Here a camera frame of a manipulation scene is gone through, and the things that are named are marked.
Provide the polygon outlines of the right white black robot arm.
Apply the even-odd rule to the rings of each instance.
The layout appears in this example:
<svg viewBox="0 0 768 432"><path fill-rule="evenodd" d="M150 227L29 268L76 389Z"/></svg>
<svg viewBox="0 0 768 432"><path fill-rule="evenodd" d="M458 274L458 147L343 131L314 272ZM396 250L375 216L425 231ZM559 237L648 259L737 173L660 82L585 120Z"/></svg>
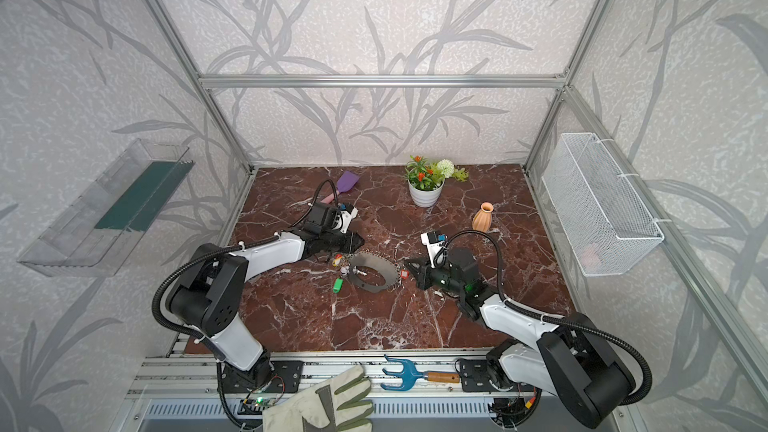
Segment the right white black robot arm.
<svg viewBox="0 0 768 432"><path fill-rule="evenodd" d="M591 429L617 407L649 394L652 372L637 349L597 329L584 314L549 315L501 297L480 274L470 250L408 258L404 266L419 288L448 293L471 320L507 335L486 356L501 388L525 383L549 392Z"/></svg>

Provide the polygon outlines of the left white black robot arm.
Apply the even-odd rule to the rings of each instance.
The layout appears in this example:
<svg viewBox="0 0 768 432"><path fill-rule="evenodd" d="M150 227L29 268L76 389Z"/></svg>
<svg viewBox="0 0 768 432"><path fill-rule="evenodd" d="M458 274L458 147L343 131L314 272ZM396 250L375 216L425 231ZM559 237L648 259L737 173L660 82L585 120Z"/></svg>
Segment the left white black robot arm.
<svg viewBox="0 0 768 432"><path fill-rule="evenodd" d="M206 243L158 287L151 311L162 327L194 338L230 367L252 372L268 353L239 317L245 284L320 253L350 254L364 239L350 229L351 204L313 204L292 227L245 245Z"/></svg>

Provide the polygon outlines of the green key tag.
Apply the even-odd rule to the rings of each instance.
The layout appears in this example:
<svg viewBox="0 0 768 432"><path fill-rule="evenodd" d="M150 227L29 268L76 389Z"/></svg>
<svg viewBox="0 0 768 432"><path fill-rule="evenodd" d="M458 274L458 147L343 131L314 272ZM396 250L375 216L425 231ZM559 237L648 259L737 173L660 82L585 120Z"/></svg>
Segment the green key tag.
<svg viewBox="0 0 768 432"><path fill-rule="evenodd" d="M333 284L333 288L332 288L333 292L335 294L338 294L341 291L343 284L344 284L344 280L342 278L337 278Z"/></svg>

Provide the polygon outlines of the small terracotta vase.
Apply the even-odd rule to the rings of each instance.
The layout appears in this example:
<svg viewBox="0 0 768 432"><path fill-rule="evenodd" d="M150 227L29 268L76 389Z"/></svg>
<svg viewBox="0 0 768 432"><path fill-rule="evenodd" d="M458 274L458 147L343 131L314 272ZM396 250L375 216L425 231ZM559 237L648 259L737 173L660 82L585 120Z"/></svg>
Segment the small terracotta vase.
<svg viewBox="0 0 768 432"><path fill-rule="evenodd" d="M482 203L472 220L472 229L479 232L488 232L492 225L493 211L494 206L492 203Z"/></svg>

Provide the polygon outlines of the purple pink toy spatula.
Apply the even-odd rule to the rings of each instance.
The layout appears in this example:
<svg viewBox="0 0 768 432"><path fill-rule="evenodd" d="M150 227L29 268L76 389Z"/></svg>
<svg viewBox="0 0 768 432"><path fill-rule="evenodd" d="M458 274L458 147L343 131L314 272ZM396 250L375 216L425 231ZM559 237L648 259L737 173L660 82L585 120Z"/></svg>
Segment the purple pink toy spatula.
<svg viewBox="0 0 768 432"><path fill-rule="evenodd" d="M330 204L341 194L349 192L359 181L359 176L351 171L344 171L336 183L336 193L331 193L321 200L322 203Z"/></svg>

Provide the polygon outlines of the white pot with flowers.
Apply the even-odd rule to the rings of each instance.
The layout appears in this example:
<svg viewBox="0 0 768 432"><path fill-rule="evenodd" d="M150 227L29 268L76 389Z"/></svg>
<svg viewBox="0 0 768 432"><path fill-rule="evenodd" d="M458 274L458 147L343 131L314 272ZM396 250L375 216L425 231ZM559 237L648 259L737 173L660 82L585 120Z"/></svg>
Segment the white pot with flowers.
<svg viewBox="0 0 768 432"><path fill-rule="evenodd" d="M469 178L465 168L457 167L449 159L433 162L423 156L411 156L405 170L410 196L421 208L436 204L447 180L465 182Z"/></svg>

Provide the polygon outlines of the blue garden hand fork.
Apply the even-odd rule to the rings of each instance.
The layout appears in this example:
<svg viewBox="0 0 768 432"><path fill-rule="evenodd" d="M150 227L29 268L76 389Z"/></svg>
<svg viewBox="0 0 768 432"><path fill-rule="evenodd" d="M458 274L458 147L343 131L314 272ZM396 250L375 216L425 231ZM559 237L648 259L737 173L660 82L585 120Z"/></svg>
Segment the blue garden hand fork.
<svg viewBox="0 0 768 432"><path fill-rule="evenodd" d="M410 359L395 358L387 354L384 355L384 358L388 363L396 363L402 366L401 371L390 371L386 368L382 370L385 376L394 377L401 380L401 383L398 385L382 384L381 388L386 391L409 391L414 387L418 380L449 384L459 384L461 382L461 378L456 372L422 372L417 369L416 364Z"/></svg>

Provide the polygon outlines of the white green work glove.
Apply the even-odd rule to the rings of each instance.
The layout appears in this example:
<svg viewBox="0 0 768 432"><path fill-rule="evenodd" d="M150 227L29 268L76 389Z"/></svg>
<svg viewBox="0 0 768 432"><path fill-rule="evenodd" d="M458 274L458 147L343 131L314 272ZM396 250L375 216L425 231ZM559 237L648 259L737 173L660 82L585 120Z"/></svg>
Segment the white green work glove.
<svg viewBox="0 0 768 432"><path fill-rule="evenodd" d="M356 364L263 413L264 431L371 432L371 380Z"/></svg>

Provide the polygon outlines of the green circuit board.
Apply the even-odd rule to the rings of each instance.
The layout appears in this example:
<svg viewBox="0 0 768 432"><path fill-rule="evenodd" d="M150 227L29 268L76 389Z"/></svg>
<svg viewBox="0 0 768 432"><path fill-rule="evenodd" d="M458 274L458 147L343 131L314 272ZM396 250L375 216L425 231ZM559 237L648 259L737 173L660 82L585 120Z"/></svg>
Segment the green circuit board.
<svg viewBox="0 0 768 432"><path fill-rule="evenodd" d="M237 414L239 416L261 416L267 409L276 406L281 397L246 397L242 399L238 406Z"/></svg>

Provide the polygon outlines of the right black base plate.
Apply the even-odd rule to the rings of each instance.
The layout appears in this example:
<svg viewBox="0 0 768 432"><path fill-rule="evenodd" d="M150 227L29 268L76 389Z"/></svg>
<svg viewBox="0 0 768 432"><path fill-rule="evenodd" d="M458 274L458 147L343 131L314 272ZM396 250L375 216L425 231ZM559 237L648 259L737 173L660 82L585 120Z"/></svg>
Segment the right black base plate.
<svg viewBox="0 0 768 432"><path fill-rule="evenodd" d="M454 367L459 375L462 391L465 393L497 392L492 384L486 359L458 358Z"/></svg>

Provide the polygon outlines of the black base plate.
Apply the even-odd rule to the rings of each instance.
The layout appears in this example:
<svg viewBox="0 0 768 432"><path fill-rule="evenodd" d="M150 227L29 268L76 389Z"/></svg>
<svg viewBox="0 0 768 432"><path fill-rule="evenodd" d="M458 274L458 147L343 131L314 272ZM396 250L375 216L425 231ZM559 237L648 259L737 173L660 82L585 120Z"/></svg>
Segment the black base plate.
<svg viewBox="0 0 768 432"><path fill-rule="evenodd" d="M486 359L458 358L454 367L459 375L462 391L465 393L497 392L492 384Z"/></svg>
<svg viewBox="0 0 768 432"><path fill-rule="evenodd" d="M224 363L221 384L225 394L247 392L293 394L299 389L304 363L298 360L262 361L249 371Z"/></svg>

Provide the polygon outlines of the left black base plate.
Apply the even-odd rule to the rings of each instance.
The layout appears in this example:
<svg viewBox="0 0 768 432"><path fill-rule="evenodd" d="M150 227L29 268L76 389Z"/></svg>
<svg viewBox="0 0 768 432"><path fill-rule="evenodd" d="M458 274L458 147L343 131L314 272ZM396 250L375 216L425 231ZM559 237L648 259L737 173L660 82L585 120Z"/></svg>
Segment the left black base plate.
<svg viewBox="0 0 768 432"><path fill-rule="evenodd" d="M249 371L224 363L221 384L225 394L247 392L293 394L299 389L304 363L298 360L262 361Z"/></svg>

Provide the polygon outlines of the clear plastic wall tray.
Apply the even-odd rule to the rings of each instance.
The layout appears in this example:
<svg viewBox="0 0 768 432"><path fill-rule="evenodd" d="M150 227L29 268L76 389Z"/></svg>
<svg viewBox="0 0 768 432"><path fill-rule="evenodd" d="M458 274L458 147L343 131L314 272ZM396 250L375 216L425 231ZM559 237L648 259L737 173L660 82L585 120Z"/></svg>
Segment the clear plastic wall tray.
<svg viewBox="0 0 768 432"><path fill-rule="evenodd" d="M47 277L115 275L193 166L187 146L134 140L18 262Z"/></svg>

